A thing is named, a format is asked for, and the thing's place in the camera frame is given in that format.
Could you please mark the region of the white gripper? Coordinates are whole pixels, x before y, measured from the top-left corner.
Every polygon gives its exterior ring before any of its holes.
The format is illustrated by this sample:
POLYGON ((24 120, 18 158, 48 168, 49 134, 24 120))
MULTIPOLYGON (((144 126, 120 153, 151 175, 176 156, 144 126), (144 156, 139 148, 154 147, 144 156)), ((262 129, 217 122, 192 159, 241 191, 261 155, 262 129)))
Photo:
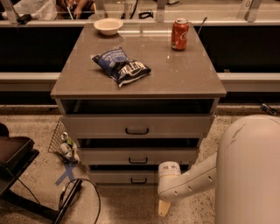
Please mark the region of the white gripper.
MULTIPOLYGON (((163 162, 158 167, 158 181, 161 181, 165 177, 169 176, 180 176, 181 170, 180 166, 177 162, 167 161, 163 162)), ((160 200, 158 202, 158 215, 161 217, 165 217, 169 211, 171 206, 170 202, 165 202, 160 200)))

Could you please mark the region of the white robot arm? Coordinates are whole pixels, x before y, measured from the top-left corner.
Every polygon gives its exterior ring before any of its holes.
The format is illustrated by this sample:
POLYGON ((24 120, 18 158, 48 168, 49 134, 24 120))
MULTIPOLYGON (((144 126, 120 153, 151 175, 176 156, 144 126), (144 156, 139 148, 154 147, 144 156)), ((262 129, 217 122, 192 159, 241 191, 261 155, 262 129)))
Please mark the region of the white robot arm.
POLYGON ((215 188, 215 224, 280 224, 280 118, 245 116, 228 126, 218 151, 183 173, 158 167, 158 214, 172 202, 215 188))

